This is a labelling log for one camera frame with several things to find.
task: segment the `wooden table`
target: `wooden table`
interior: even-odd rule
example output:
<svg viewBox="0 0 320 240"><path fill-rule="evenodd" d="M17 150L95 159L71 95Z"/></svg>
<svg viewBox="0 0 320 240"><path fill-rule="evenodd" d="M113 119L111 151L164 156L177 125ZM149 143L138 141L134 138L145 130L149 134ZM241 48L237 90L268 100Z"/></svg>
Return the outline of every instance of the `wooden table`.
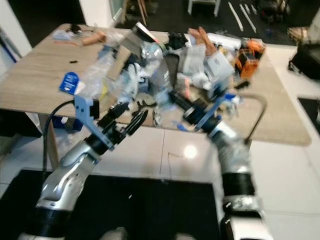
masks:
<svg viewBox="0 0 320 240"><path fill-rule="evenodd" d="M82 29L92 29L82 25ZM67 29L69 24L62 24L58 29ZM128 29L111 29L126 34ZM168 41L164 32L153 32L161 41ZM0 83L0 109L36 113L43 129L48 115L59 104L72 100L72 96L59 91L59 85L67 72L75 72L80 78L93 64L102 49L103 43L88 46L56 44L52 34L42 40L27 56L21 59L8 72ZM75 117L75 109L67 105L57 112L64 117ZM58 164L58 151L52 124L48 132L48 154L52 167Z"/></svg>

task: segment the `black floor mat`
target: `black floor mat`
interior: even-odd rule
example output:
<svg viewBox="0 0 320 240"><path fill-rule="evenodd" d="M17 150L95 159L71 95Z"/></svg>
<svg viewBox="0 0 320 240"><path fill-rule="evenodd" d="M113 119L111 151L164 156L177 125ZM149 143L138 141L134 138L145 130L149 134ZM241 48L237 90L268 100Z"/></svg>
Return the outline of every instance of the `black floor mat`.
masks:
<svg viewBox="0 0 320 240"><path fill-rule="evenodd" d="M16 240L24 230L40 187L40 171L22 170L12 181L0 200L0 239ZM219 240L212 185L90 175L65 239L98 240L117 227L129 240L172 240L176 233Z"/></svg>
<svg viewBox="0 0 320 240"><path fill-rule="evenodd" d="M242 22L242 32L228 2L232 3ZM190 16L187 12L188 0L159 0L156 14L149 14L148 16L147 28L152 31L186 33L188 28L201 26L208 33L226 30L229 34L238 37L262 39L267 44L295 45L295 42L287 35L288 25L283 22L270 25L262 21L258 15L251 13L249 17L256 27L255 33L240 9L239 4L244 2L248 2L248 0L222 0L218 17L215 17L214 5L194 3L192 16ZM124 24L118 23L116 27L131 29L136 22L137 19L127 20Z"/></svg>
<svg viewBox="0 0 320 240"><path fill-rule="evenodd" d="M306 114L308 114L313 126L318 131L318 134L320 135L320 124L317 123L317 100L316 99L308 99L308 98L298 98L300 101L302 107L304 108Z"/></svg>

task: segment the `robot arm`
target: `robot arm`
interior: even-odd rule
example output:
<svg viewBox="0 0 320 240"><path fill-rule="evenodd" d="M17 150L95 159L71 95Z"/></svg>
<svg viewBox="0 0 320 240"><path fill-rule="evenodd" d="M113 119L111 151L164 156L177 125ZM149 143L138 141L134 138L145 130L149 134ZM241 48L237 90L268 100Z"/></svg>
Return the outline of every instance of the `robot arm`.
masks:
<svg viewBox="0 0 320 240"><path fill-rule="evenodd" d="M223 240L272 240L255 194L252 181L249 148L244 141L213 113L220 104L216 100L209 111L199 100L191 102L176 91L170 92L171 100L184 109L183 118L195 129L200 128L216 145L221 166L224 198L224 218L220 222Z"/></svg>
<svg viewBox="0 0 320 240"><path fill-rule="evenodd" d="M80 112L82 109L82 113L86 112L85 108L78 107ZM117 105L97 123L95 131L99 129L103 138L93 133L61 159L57 169L45 180L34 216L19 240L64 239L69 217L100 156L112 150L126 135L132 135L147 117L148 111L140 112L127 127L118 127L115 120L127 107L128 104Z"/></svg>

